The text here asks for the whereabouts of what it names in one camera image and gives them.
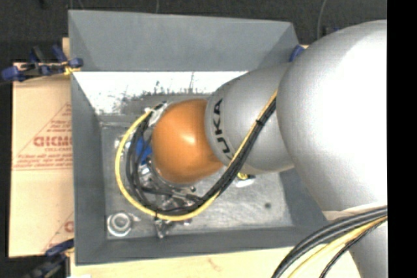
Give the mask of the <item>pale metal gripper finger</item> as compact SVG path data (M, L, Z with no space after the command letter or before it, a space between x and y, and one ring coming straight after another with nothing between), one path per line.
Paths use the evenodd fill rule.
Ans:
M156 230L157 238L165 238L169 234L169 230L171 228L171 221L163 220L163 219L155 219L154 227Z

